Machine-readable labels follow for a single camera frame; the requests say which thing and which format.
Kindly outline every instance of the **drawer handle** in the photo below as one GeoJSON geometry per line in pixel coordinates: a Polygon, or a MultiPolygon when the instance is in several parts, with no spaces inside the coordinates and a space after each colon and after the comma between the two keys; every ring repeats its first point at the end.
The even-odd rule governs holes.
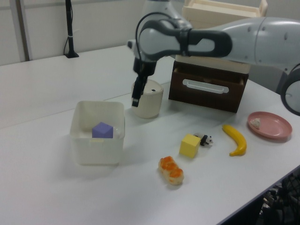
{"type": "Polygon", "coordinates": [[[186,85],[188,88],[208,91],[208,92],[217,93],[217,94],[223,94],[223,93],[229,92],[228,87],[219,86],[219,85],[210,84],[210,83],[199,82],[199,81],[191,81],[188,79],[184,79],[182,81],[182,84],[186,85]]]}

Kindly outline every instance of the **yellow sponge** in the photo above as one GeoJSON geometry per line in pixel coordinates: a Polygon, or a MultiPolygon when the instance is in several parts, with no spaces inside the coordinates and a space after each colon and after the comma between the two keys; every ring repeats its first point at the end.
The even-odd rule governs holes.
{"type": "Polygon", "coordinates": [[[194,158],[198,152],[201,139],[194,135],[187,134],[181,141],[179,153],[194,158]]]}

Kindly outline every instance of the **black pole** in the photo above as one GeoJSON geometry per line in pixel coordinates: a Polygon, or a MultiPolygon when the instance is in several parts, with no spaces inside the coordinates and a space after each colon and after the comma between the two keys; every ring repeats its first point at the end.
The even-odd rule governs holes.
{"type": "Polygon", "coordinates": [[[71,0],[66,0],[67,37],[69,42],[69,53],[65,54],[65,56],[69,59],[79,57],[79,55],[74,51],[71,7],[71,0]]]}

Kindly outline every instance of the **white table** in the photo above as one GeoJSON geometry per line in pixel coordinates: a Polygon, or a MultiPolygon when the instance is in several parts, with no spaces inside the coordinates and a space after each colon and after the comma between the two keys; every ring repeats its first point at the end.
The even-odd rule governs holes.
{"type": "Polygon", "coordinates": [[[55,57],[0,67],[5,112],[0,129],[1,224],[215,225],[300,165],[300,118],[284,108],[276,93],[248,81],[237,114],[170,101],[173,59],[165,58],[152,77],[165,83],[160,114],[144,120],[133,114],[130,94],[125,94],[135,79],[132,64],[132,54],[118,47],[82,53],[76,63],[55,57]],[[107,55],[115,63],[109,64],[107,55]],[[55,71],[59,74],[51,77],[55,71]],[[73,86],[65,90],[67,83],[73,86]],[[122,161],[118,166],[75,164],[68,134],[76,102],[114,95],[118,97],[110,101],[122,102],[126,109],[122,161]],[[293,126],[292,137],[275,142],[252,133],[246,121],[254,111],[283,116],[293,126]],[[229,156],[236,144],[222,124],[245,136],[244,156],[229,156]],[[214,146],[200,149],[194,159],[179,155],[184,135],[199,131],[212,135],[214,146]],[[158,172],[158,161],[168,155],[184,170],[181,186],[167,185],[158,172]]]}

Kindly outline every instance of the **panda toy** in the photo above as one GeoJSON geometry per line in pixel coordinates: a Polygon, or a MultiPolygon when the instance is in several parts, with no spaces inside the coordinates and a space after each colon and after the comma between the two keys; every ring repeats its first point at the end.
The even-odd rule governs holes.
{"type": "Polygon", "coordinates": [[[211,136],[203,135],[201,133],[195,133],[194,136],[201,138],[200,145],[201,146],[211,146],[213,144],[211,136]]]}

